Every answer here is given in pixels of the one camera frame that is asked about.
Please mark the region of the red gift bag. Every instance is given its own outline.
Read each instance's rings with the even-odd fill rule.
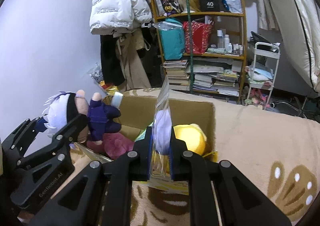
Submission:
[[[186,41],[186,52],[190,53],[189,24],[183,23],[183,29]],[[196,21],[191,22],[193,54],[200,55],[207,51],[209,38],[212,32],[211,24],[204,24]]]

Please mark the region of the yellow ball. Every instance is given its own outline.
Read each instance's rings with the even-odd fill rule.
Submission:
[[[203,155],[207,137],[197,124],[177,125],[173,129],[176,138],[183,140],[188,150]]]

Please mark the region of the white puffer jacket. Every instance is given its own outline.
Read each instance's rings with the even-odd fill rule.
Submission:
[[[115,33],[131,33],[151,18],[146,0],[92,0],[90,31],[115,36]]]

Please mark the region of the metal screw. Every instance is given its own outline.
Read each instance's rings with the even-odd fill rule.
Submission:
[[[231,166],[231,163],[228,161],[228,160],[222,160],[220,162],[221,166],[225,167],[225,168],[228,168]]]
[[[192,157],[192,155],[193,155],[193,153],[191,151],[189,151],[189,150],[186,150],[186,151],[183,152],[183,156],[184,157]]]
[[[59,154],[58,155],[58,160],[62,161],[65,158],[64,154]]]
[[[128,152],[128,157],[136,157],[136,156],[138,156],[138,153],[136,151]]]
[[[99,167],[99,165],[100,165],[100,163],[98,161],[92,161],[90,163],[91,168],[97,168],[97,167]]]

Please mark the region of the white wall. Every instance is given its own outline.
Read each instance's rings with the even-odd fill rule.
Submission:
[[[0,137],[40,116],[58,90],[100,91],[85,73],[100,62],[92,0],[5,0],[0,8]],[[37,137],[30,151],[50,142]]]
[[[312,88],[304,81],[304,79],[302,79],[302,77],[297,73],[287,59],[287,52],[285,51],[282,42],[281,33],[279,31],[267,31],[258,28],[257,0],[245,0],[245,4],[248,38],[251,36],[251,31],[254,31],[264,36],[271,43],[281,43],[281,57],[279,61],[275,88],[300,95],[315,97],[316,94],[312,93]],[[267,60],[266,65],[268,65],[270,68],[275,68],[275,62],[273,62],[273,60]]]

